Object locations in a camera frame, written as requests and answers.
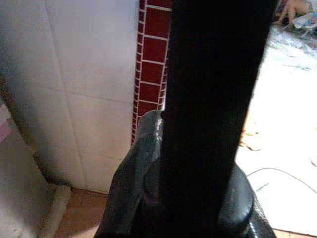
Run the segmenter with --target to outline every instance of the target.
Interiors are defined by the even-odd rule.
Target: beige floor tile
[[[274,230],[277,238],[291,238],[289,232]]]
[[[308,236],[308,235],[302,235],[302,234],[294,234],[292,233],[290,238],[314,238],[312,236]]]
[[[107,195],[73,188],[55,238],[92,238],[102,220]]]

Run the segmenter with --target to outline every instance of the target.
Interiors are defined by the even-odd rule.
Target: black metal pipe
[[[274,5],[173,2],[159,185],[165,236],[214,235]]]

